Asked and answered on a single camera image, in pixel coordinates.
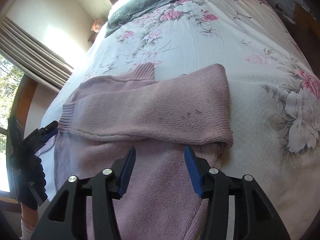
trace black glove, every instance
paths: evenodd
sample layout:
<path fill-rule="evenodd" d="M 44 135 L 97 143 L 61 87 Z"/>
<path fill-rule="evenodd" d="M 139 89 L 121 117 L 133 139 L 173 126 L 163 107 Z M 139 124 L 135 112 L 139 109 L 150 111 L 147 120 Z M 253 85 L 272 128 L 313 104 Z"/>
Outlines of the black glove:
<path fill-rule="evenodd" d="M 37 210 L 38 203 L 31 193 L 28 184 L 31 182 L 36 192 L 43 196 L 45 194 L 44 186 L 46 181 L 44 179 L 43 167 L 41 165 L 41 159 L 35 155 L 31 155 L 28 158 L 27 170 L 20 171 L 17 176 L 17 183 L 19 188 L 18 201 L 25 204 L 27 207 Z"/>

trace floral bedsheet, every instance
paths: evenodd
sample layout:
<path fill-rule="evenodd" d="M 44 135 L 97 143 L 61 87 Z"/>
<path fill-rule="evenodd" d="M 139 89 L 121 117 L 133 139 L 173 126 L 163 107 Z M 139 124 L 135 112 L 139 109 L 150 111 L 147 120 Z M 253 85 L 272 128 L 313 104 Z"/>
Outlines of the floral bedsheet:
<path fill-rule="evenodd" d="M 272 8 L 260 0 L 180 0 L 108 38 L 100 33 L 86 67 L 71 76 L 42 125 L 60 118 L 81 82 L 145 62 L 154 63 L 156 80 L 225 67 L 234 145 L 222 171 L 252 174 L 292 240 L 299 239 L 320 207 L 320 81 Z"/>

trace beige curtain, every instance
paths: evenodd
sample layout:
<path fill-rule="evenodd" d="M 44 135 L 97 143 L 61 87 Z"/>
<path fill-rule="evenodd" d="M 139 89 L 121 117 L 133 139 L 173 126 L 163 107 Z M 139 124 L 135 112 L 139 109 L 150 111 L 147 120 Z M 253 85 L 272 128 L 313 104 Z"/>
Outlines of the beige curtain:
<path fill-rule="evenodd" d="M 73 69 L 7 17 L 0 25 L 0 54 L 29 77 L 56 92 L 66 83 Z"/>

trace metal screw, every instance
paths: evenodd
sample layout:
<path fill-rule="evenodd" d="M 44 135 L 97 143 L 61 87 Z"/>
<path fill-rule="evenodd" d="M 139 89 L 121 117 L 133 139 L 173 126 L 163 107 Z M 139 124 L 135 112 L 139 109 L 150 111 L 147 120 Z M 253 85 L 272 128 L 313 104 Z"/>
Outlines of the metal screw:
<path fill-rule="evenodd" d="M 245 176 L 244 176 L 244 179 L 245 179 L 246 181 L 252 181 L 252 180 L 253 180 L 253 177 L 252 177 L 251 175 L 245 175 Z"/>
<path fill-rule="evenodd" d="M 211 174 L 217 174 L 218 172 L 219 172 L 219 170 L 216 169 L 216 168 L 211 168 L 211 169 L 209 170 L 209 173 L 211 173 Z"/>
<path fill-rule="evenodd" d="M 112 173 L 112 169 L 104 169 L 104 170 L 102 171 L 102 173 L 103 173 L 104 175 L 110 175 L 110 174 Z"/>
<path fill-rule="evenodd" d="M 77 180 L 76 176 L 70 176 L 68 179 L 69 182 L 75 182 L 76 180 Z"/>

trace foliage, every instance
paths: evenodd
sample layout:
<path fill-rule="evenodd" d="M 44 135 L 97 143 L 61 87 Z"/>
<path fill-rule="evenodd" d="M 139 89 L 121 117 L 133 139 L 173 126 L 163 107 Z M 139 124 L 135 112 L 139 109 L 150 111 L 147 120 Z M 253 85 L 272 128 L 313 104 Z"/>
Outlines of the foliage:
<path fill-rule="evenodd" d="M 23 72 L 0 55 L 0 127 L 8 128 L 12 103 Z M 0 152 L 5 152 L 6 136 L 0 135 Z"/>

